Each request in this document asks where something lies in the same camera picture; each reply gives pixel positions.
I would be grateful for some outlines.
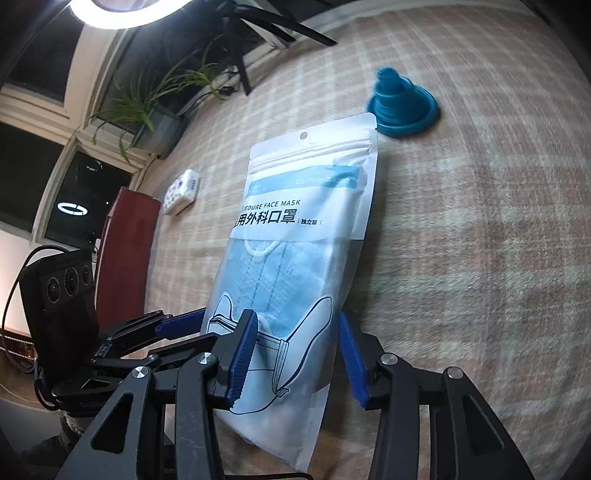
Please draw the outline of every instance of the checkered fabric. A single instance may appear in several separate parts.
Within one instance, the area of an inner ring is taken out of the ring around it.
[[[380,136],[365,244],[347,302],[387,351],[415,367],[462,367],[538,479],[556,479],[591,429],[591,87],[532,15],[413,8],[359,18],[251,73],[250,97],[199,109],[142,190],[162,198],[186,168],[197,202],[162,217],[146,311],[205,306],[242,200],[255,143],[363,112],[374,72],[430,90],[441,120]],[[421,478],[428,474],[423,412]],[[310,472],[366,478],[378,413],[353,400],[337,359]],[[285,466],[219,426],[226,469]]]

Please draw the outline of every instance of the face mask package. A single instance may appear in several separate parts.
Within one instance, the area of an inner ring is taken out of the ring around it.
[[[247,441],[306,471],[374,192],[372,113],[257,144],[202,333],[232,332],[244,309],[259,334],[242,396],[218,415]]]

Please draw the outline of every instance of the plant pot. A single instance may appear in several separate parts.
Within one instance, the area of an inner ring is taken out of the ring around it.
[[[140,148],[166,158],[177,145],[187,128],[187,119],[172,113],[161,105],[156,105],[150,112],[154,132],[144,124],[131,142],[132,148]]]

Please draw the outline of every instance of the collapsible silicone funnel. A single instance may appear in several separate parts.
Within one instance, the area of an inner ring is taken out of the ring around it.
[[[378,119],[378,132],[407,137],[432,126],[439,115],[433,95],[390,67],[379,69],[368,112]]]

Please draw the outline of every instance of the blue gripper pad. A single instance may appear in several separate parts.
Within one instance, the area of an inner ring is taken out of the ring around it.
[[[252,353],[255,349],[256,337],[258,336],[258,317],[252,312],[248,319],[248,326],[236,348],[236,354],[228,369],[228,392],[226,399],[230,405],[240,398],[242,387],[248,373],[248,366],[251,363]]]
[[[367,408],[369,404],[367,370],[363,364],[347,316],[343,312],[339,315],[339,343],[353,395],[363,408]]]
[[[157,337],[166,338],[167,340],[176,340],[177,338],[199,333],[204,315],[205,309],[177,315],[160,323],[160,326],[154,329],[154,333]]]

